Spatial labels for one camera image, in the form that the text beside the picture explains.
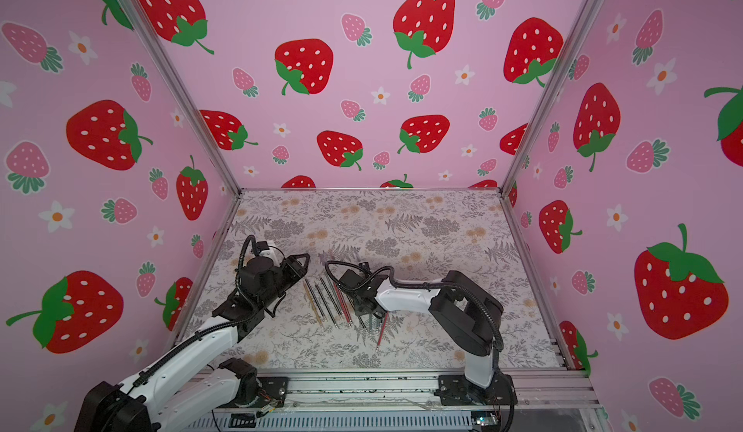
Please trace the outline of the yellow pencil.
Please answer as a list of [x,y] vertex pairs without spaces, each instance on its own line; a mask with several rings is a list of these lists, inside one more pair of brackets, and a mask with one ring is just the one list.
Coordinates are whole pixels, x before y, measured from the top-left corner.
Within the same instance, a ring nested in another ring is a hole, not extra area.
[[322,316],[320,315],[320,312],[318,311],[317,303],[315,302],[315,298],[313,297],[310,286],[306,281],[303,281],[303,285],[304,285],[304,289],[305,289],[305,293],[306,293],[306,297],[308,299],[309,305],[311,306],[311,310],[313,311],[313,315],[315,316],[315,321],[317,321],[317,323],[321,327],[324,327]]

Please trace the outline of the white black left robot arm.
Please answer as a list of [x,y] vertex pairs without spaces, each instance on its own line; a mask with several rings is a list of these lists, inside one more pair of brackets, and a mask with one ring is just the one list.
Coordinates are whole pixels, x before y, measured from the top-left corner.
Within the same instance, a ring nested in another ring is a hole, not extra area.
[[255,366],[241,358],[222,362],[196,384],[191,381],[275,315],[286,292],[307,275],[309,263],[309,254],[289,255],[279,264],[269,256],[253,257],[236,271],[228,299],[191,337],[124,381],[93,387],[75,430],[180,431],[219,407],[255,405],[263,387]]

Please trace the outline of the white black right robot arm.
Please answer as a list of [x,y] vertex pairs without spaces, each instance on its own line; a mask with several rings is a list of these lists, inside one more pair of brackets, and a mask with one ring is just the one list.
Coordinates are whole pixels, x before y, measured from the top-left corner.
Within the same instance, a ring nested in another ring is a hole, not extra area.
[[428,314],[464,351],[464,373],[438,377],[435,396],[442,405],[518,404],[513,379],[499,366],[504,307],[465,274],[449,271],[435,281],[408,281],[396,279],[390,266],[373,271],[367,263],[330,261],[324,267],[358,316],[385,322],[394,312]]

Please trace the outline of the red striped pencil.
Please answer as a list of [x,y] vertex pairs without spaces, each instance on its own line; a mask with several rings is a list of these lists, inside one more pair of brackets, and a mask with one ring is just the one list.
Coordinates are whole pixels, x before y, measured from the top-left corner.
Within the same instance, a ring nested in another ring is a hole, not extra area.
[[337,300],[338,300],[338,302],[340,304],[342,313],[344,313],[344,317],[346,318],[346,323],[348,323],[348,325],[350,327],[352,327],[353,326],[352,317],[351,317],[350,312],[348,310],[348,306],[346,305],[346,300],[344,299],[344,294],[342,293],[342,291],[341,291],[340,287],[338,286],[338,284],[336,284],[334,282],[332,282],[332,284],[333,284],[333,288],[334,288],[334,291],[335,291],[336,296],[337,296]]

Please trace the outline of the dark blue striped pencil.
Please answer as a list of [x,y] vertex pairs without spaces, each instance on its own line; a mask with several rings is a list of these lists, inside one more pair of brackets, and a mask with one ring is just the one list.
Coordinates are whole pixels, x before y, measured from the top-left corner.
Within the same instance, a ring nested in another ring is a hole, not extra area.
[[325,298],[325,296],[322,294],[322,290],[321,290],[320,286],[317,283],[315,283],[314,285],[315,285],[315,292],[317,292],[320,300],[322,301],[322,305],[325,308],[325,311],[327,313],[327,317],[330,319],[330,321],[332,322],[332,324],[334,326],[336,326],[337,325],[337,321],[336,321],[336,318],[334,316],[334,313],[333,313],[333,310],[332,310],[331,305],[328,304],[327,298]]

